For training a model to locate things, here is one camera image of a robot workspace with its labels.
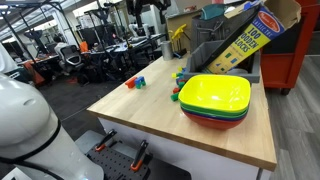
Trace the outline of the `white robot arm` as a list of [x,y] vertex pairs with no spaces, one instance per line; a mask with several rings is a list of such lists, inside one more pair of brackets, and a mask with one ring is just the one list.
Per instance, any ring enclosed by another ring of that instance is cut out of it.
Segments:
[[103,180],[41,92],[9,76],[16,69],[0,45],[0,160],[32,180]]

